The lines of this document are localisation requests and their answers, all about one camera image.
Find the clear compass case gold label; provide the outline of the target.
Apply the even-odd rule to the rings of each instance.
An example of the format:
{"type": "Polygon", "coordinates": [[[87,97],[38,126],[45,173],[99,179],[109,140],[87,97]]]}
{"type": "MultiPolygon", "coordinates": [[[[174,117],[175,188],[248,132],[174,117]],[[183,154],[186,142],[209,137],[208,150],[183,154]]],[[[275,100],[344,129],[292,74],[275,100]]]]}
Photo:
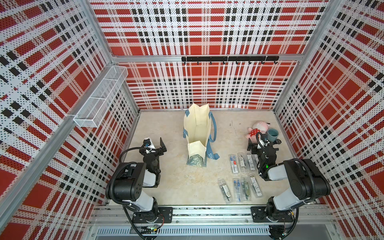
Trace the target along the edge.
{"type": "Polygon", "coordinates": [[[249,172],[249,164],[245,153],[238,153],[238,164],[241,173],[247,174],[249,172]]]}

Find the clear compass case red label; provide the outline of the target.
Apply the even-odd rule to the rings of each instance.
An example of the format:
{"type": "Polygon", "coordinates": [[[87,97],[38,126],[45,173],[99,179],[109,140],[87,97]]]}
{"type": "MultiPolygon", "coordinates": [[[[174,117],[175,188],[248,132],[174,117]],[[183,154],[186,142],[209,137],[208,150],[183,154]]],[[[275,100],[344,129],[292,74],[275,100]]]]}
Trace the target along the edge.
{"type": "Polygon", "coordinates": [[[229,155],[229,159],[230,159],[232,173],[235,175],[238,174],[240,171],[239,171],[239,167],[237,164],[236,155],[229,155]]]}

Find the clear case barcode label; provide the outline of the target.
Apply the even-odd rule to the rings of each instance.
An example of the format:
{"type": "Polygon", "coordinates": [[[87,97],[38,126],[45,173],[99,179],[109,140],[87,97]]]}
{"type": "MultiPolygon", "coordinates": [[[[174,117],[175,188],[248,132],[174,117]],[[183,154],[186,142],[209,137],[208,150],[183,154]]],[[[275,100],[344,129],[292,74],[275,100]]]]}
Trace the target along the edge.
{"type": "Polygon", "coordinates": [[[251,175],[250,176],[250,180],[252,182],[253,189],[254,189],[254,191],[256,193],[256,197],[257,198],[261,198],[263,196],[263,194],[262,194],[261,189],[259,187],[259,184],[258,184],[258,182],[256,180],[256,177],[254,175],[251,175]]]}

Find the clear case green compass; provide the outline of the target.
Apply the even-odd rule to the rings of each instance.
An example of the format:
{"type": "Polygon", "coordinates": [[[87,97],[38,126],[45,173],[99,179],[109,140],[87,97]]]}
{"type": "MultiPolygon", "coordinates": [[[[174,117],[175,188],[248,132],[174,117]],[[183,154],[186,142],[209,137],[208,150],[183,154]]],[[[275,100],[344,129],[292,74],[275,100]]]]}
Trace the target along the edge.
{"type": "Polygon", "coordinates": [[[241,178],[242,191],[243,191],[243,199],[244,201],[249,202],[251,200],[251,188],[250,182],[246,177],[241,178]]]}

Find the cream canvas tote bag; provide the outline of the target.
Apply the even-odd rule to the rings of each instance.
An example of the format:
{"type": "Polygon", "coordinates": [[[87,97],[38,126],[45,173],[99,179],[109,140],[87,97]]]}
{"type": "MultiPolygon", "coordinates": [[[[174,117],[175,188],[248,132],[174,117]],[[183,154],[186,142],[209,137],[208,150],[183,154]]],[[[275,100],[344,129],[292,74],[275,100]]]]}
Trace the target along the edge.
{"type": "Polygon", "coordinates": [[[187,165],[206,167],[208,159],[220,158],[211,147],[217,138],[217,123],[208,104],[192,104],[185,111],[183,138],[188,142],[187,165]]]}

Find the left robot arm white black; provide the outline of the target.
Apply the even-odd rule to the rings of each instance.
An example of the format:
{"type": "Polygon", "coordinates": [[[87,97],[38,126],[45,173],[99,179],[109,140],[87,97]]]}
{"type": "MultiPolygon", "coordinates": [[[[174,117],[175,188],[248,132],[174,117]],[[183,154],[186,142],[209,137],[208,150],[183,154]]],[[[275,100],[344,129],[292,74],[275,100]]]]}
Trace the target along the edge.
{"type": "Polygon", "coordinates": [[[156,188],[160,184],[160,156],[167,152],[166,145],[160,140],[156,148],[150,138],[143,140],[140,147],[122,151],[120,164],[106,187],[106,197],[114,203],[130,210],[135,217],[148,223],[154,223],[161,213],[156,198],[144,192],[144,188],[156,188]],[[143,156],[142,162],[123,162],[123,156],[129,151],[138,150],[143,156]]]}

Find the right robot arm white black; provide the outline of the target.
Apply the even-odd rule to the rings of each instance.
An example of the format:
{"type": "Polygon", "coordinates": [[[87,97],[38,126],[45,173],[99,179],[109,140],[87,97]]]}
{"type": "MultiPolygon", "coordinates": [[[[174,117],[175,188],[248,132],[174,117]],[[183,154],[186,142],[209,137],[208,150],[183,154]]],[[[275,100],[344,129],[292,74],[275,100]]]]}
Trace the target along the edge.
{"type": "Polygon", "coordinates": [[[266,182],[288,180],[290,185],[283,193],[270,197],[265,206],[251,208],[255,223],[293,222],[300,207],[331,193],[329,182],[312,160],[290,159],[277,164],[278,149],[274,144],[262,142],[262,133],[255,137],[255,143],[248,140],[247,150],[257,156],[258,175],[266,182]]]}

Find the teal ceramic cup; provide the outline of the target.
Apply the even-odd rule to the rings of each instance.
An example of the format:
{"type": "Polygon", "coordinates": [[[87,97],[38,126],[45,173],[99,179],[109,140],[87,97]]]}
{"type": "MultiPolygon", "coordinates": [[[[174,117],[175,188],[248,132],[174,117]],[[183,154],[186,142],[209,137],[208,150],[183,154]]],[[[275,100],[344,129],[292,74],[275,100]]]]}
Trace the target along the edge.
{"type": "Polygon", "coordinates": [[[270,128],[267,131],[267,139],[269,142],[273,143],[277,140],[279,132],[276,129],[270,128]]]}

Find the pink plush toy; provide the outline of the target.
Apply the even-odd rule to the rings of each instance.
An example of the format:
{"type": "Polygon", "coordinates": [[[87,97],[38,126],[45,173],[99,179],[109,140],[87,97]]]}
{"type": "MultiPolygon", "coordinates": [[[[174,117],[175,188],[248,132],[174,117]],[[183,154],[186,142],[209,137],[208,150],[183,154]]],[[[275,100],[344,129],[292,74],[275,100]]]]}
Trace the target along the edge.
{"type": "Polygon", "coordinates": [[[251,140],[253,144],[257,143],[257,133],[265,134],[270,127],[270,123],[264,121],[256,121],[252,127],[248,128],[248,133],[245,135],[246,139],[251,140]]]}

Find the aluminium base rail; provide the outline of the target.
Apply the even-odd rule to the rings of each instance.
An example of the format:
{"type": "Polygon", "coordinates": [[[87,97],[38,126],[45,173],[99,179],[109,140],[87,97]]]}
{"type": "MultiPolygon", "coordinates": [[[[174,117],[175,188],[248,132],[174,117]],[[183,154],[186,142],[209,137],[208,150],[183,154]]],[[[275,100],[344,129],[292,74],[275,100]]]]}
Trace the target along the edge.
{"type": "MultiPolygon", "coordinates": [[[[250,205],[174,206],[165,214],[170,223],[161,225],[152,236],[157,239],[269,239],[270,228],[292,226],[289,221],[270,222],[256,218],[256,209],[250,205]]],[[[86,240],[138,239],[123,209],[118,206],[96,208],[86,229],[86,240]]],[[[328,207],[309,205],[301,207],[289,240],[341,240],[328,207]]]]}

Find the black wall hook rail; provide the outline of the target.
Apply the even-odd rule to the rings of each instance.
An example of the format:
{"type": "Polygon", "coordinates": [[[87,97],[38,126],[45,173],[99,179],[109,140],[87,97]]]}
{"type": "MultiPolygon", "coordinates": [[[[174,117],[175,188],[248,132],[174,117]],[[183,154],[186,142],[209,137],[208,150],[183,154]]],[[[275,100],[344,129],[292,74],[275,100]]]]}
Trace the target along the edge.
{"type": "Polygon", "coordinates": [[[181,57],[182,62],[277,62],[279,56],[221,56],[221,57],[181,57]]]}

